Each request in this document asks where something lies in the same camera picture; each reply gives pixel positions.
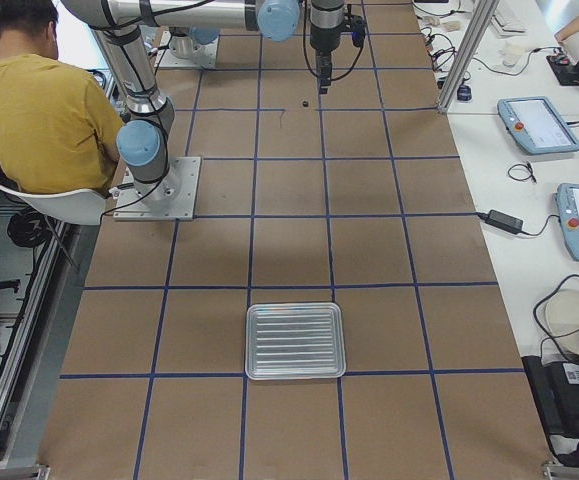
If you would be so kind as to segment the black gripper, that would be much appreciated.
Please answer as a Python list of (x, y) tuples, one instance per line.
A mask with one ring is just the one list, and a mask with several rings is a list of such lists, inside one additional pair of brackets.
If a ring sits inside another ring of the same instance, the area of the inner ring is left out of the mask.
[(341, 35), (350, 33), (352, 44), (362, 48), (366, 37), (366, 20), (351, 11), (343, 0), (311, 2), (309, 14), (310, 45), (317, 54), (318, 93), (325, 94), (331, 85), (332, 58), (330, 54), (340, 45)]

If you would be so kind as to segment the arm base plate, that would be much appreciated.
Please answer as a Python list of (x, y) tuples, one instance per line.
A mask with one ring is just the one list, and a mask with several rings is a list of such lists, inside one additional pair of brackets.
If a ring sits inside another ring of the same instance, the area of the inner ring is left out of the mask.
[(175, 157), (169, 160), (169, 172), (161, 183), (153, 186), (137, 182), (129, 167), (123, 182), (132, 183), (121, 189), (112, 212), (116, 221), (191, 221), (194, 217), (201, 169), (200, 157)]
[(198, 43), (193, 37), (171, 37), (165, 31), (160, 41), (155, 64), (160, 69), (209, 69), (215, 68), (219, 39), (206, 45)]

